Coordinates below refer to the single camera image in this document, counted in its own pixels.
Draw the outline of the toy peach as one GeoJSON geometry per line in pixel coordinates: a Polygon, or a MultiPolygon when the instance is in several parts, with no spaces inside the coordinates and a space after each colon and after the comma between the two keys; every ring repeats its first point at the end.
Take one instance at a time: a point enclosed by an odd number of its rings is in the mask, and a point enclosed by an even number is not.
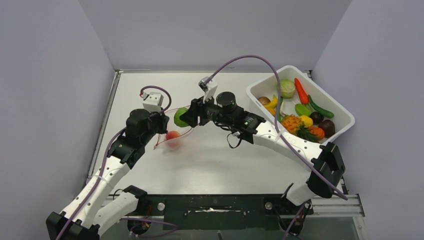
{"type": "Polygon", "coordinates": [[[165,135],[165,145],[172,150],[179,148],[181,145],[180,136],[181,134],[176,130],[169,131],[165,135]]]}

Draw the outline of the clear zip bag orange zipper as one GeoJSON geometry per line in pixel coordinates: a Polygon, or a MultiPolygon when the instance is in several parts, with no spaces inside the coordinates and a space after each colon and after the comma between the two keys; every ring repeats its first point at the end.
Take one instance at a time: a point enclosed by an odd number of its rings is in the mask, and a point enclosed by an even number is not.
{"type": "Polygon", "coordinates": [[[169,117],[167,124],[167,133],[158,134],[156,144],[153,146],[154,150],[162,149],[164,152],[175,151],[180,148],[186,137],[192,133],[193,128],[189,125],[180,126],[180,121],[175,124],[175,117],[179,117],[189,109],[189,106],[182,106],[177,108],[168,109],[165,115],[169,117]]]}

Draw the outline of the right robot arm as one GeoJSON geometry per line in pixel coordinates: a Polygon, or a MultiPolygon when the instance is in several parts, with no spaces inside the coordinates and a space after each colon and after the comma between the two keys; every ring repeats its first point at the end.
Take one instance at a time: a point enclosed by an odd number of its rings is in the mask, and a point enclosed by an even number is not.
{"type": "Polygon", "coordinates": [[[240,140],[286,157],[294,155],[295,159],[300,160],[310,174],[293,183],[281,199],[281,207],[286,213],[295,213],[301,204],[315,196],[347,199],[337,188],[346,170],[337,145],[332,142],[323,145],[292,135],[285,129],[277,130],[274,123],[238,106],[231,92],[222,92],[216,99],[193,99],[179,120],[192,128],[213,122],[218,127],[227,128],[240,140]]]}

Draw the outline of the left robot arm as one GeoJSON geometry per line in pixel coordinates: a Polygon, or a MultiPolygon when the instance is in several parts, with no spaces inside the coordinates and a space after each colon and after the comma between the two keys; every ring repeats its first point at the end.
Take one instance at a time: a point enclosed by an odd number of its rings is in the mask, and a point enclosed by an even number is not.
{"type": "Polygon", "coordinates": [[[136,210],[139,196],[126,193],[112,206],[102,204],[116,184],[145,154],[146,145],[157,134],[166,134],[170,118],[164,113],[135,109],[126,126],[107,144],[102,163],[75,199],[46,219],[51,240],[98,240],[121,217],[136,210]]]}

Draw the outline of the yellow banana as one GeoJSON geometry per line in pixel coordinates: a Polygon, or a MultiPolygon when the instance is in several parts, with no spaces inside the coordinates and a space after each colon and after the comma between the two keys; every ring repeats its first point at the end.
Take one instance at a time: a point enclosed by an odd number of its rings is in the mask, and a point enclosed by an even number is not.
{"type": "Polygon", "coordinates": [[[265,108],[272,108],[275,109],[276,106],[278,105],[279,99],[277,98],[277,96],[273,95],[272,100],[269,103],[264,104],[263,106],[265,108]]]}

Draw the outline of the orange fruit piece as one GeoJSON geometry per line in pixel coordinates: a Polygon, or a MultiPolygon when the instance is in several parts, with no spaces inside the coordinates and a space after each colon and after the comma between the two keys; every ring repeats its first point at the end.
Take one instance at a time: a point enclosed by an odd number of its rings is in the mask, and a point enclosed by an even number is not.
{"type": "Polygon", "coordinates": [[[272,116],[276,116],[277,112],[276,112],[276,108],[275,107],[266,107],[266,110],[272,115],[272,116]]]}

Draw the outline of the green bean pod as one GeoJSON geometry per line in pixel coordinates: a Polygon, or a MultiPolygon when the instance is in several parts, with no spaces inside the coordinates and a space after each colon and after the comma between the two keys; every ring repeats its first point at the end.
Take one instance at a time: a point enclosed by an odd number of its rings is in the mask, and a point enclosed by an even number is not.
{"type": "Polygon", "coordinates": [[[284,113],[284,99],[281,97],[280,98],[280,107],[278,109],[278,117],[277,117],[278,122],[281,122],[284,116],[285,116],[285,113],[284,113]]]}

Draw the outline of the pale green cabbage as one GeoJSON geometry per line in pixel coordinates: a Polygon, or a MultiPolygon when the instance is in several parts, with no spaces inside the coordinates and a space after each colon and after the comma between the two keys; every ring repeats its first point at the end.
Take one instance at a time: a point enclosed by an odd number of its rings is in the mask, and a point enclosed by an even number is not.
{"type": "Polygon", "coordinates": [[[276,89],[280,90],[280,96],[284,99],[291,99],[296,93],[295,83],[289,79],[281,79],[276,89]]]}

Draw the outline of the light green pepper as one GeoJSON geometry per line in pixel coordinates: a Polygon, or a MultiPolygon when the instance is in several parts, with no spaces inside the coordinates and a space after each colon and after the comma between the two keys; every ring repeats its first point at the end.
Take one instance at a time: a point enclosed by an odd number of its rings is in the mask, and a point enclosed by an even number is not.
{"type": "Polygon", "coordinates": [[[300,104],[300,103],[296,104],[294,106],[294,109],[298,116],[305,115],[309,117],[310,114],[312,113],[311,110],[306,105],[300,104]]]}

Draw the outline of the red chili pepper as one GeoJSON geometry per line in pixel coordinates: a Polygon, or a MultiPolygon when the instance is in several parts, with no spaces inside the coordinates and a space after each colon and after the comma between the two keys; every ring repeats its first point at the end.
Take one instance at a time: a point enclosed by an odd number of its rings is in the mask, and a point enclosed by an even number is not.
{"type": "Polygon", "coordinates": [[[309,97],[307,95],[307,93],[305,92],[305,90],[303,89],[302,84],[300,83],[300,81],[297,78],[294,78],[294,85],[300,100],[300,103],[303,105],[308,105],[309,104],[309,97]]]}

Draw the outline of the dark avocado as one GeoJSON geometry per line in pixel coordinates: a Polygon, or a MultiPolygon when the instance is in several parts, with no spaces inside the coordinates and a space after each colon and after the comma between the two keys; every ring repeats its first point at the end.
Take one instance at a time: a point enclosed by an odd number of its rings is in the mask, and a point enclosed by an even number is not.
{"type": "Polygon", "coordinates": [[[324,120],[324,116],[317,111],[312,112],[309,117],[312,119],[314,125],[319,125],[324,120]]]}

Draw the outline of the orange pumpkin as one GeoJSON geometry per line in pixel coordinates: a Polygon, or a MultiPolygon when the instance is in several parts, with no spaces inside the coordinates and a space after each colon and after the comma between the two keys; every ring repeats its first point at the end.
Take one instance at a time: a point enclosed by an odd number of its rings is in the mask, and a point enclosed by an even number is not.
{"type": "Polygon", "coordinates": [[[325,131],[320,127],[311,126],[308,131],[309,133],[314,135],[318,141],[323,140],[325,138],[325,131]]]}

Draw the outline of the dark green cucumber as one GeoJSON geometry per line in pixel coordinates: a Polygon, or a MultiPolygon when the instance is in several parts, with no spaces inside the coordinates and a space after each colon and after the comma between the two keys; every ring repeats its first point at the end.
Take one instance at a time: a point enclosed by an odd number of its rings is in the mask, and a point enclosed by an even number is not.
{"type": "Polygon", "coordinates": [[[324,117],[329,118],[329,119],[331,119],[331,118],[333,118],[335,116],[335,114],[333,112],[331,112],[331,111],[329,111],[327,109],[324,109],[324,108],[320,107],[319,105],[317,105],[313,101],[312,97],[309,94],[307,95],[307,97],[309,99],[309,104],[312,106],[312,108],[316,112],[320,113],[321,115],[323,115],[324,117]]]}

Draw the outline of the dark red beet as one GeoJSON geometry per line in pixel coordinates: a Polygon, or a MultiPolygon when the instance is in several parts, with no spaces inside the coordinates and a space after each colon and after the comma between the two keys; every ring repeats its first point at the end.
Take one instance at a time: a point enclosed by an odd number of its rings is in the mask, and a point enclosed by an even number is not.
{"type": "Polygon", "coordinates": [[[330,138],[336,133],[336,127],[332,120],[326,119],[318,124],[318,127],[323,129],[325,138],[330,138]]]}

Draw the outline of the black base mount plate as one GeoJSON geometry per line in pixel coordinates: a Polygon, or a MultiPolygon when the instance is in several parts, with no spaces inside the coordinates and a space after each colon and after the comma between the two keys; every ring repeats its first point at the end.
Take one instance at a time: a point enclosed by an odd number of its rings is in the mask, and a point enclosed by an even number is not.
{"type": "Polygon", "coordinates": [[[149,194],[130,215],[159,218],[159,223],[133,219],[127,229],[143,237],[153,227],[178,230],[286,230],[299,234],[308,215],[314,210],[311,201],[296,206],[282,194],[149,194]]]}

